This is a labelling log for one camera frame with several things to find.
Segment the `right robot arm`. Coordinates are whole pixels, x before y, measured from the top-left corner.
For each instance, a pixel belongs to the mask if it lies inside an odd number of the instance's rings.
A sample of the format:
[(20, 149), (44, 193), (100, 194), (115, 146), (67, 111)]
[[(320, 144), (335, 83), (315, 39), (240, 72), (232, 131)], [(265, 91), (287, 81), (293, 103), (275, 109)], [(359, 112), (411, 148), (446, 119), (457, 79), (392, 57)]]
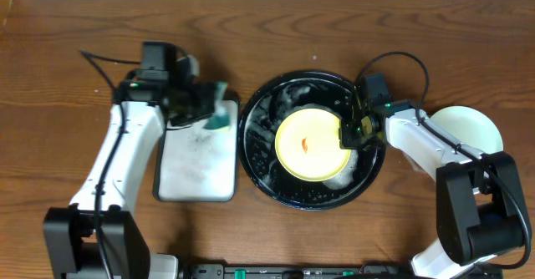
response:
[(414, 256), (410, 267), (426, 278), (461, 278), (473, 271), (506, 270), (492, 258), (523, 248), (525, 265), (532, 230), (514, 159), (464, 145), (435, 125), (409, 100), (358, 104), (339, 129), (343, 149), (390, 145), (407, 154), (436, 183), (438, 239)]

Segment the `green yellow sponge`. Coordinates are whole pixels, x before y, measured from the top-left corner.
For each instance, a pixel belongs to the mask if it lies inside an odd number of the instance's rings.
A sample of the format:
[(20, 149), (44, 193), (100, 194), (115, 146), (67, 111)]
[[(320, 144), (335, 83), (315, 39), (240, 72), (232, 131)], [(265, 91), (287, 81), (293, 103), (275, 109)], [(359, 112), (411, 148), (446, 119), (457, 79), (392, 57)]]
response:
[(207, 130), (222, 130), (230, 126), (230, 115), (227, 108), (222, 104), (227, 90), (226, 82), (215, 82), (214, 89), (214, 112), (204, 124)]

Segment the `green plate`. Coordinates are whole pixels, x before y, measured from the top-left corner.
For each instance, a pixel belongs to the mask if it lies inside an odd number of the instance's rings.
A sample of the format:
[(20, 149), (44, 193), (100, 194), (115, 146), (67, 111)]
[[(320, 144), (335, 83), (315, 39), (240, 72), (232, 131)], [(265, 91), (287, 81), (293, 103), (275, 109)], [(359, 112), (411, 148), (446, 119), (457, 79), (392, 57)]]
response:
[(450, 106), (431, 116), (446, 132), (487, 154), (503, 151), (502, 136), (496, 125), (482, 112), (466, 106)]

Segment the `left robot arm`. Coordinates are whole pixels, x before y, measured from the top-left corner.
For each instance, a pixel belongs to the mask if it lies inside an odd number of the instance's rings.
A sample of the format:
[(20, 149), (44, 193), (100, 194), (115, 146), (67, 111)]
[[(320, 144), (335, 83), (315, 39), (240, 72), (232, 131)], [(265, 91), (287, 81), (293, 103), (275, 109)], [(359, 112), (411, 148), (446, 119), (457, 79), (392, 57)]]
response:
[(56, 278), (177, 278), (176, 256), (152, 253), (134, 211), (148, 160), (168, 133), (215, 114), (227, 86), (127, 79), (113, 91), (110, 125), (89, 176), (43, 233)]

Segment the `yellow plate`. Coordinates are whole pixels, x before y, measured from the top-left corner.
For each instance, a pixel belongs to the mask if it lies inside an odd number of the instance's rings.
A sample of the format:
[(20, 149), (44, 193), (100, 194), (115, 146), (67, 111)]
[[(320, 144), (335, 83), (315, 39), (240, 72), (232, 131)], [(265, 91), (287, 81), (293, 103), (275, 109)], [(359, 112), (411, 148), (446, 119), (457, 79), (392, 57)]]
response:
[(316, 108), (301, 109), (283, 120), (275, 136), (275, 152), (294, 177), (320, 182), (335, 177), (348, 164), (350, 150), (340, 146), (340, 119)]

